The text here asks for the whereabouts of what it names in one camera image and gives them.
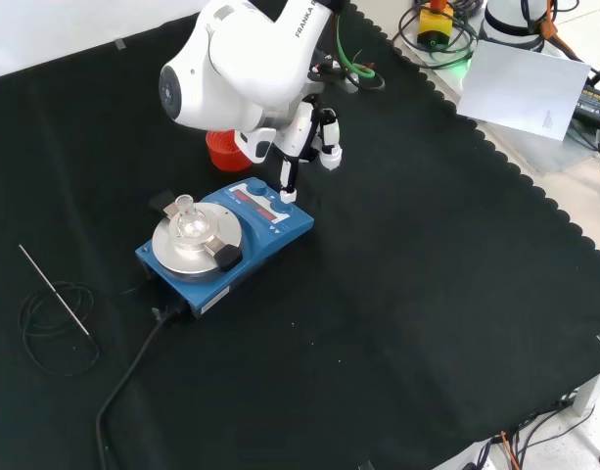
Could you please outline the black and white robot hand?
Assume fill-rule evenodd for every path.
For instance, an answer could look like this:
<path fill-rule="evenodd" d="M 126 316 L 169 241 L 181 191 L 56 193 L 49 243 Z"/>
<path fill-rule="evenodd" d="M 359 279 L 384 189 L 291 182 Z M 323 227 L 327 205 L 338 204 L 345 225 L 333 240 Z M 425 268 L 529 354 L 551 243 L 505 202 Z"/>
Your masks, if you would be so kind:
<path fill-rule="evenodd" d="M 286 126 L 261 126 L 250 132 L 236 130 L 234 140 L 253 164 L 262 163 L 270 153 L 282 159 L 279 195 L 285 206 L 296 201 L 300 164 L 318 159 L 323 167 L 334 170 L 343 159 L 338 116 L 333 109 L 324 108 L 316 94 L 299 101 Z"/>

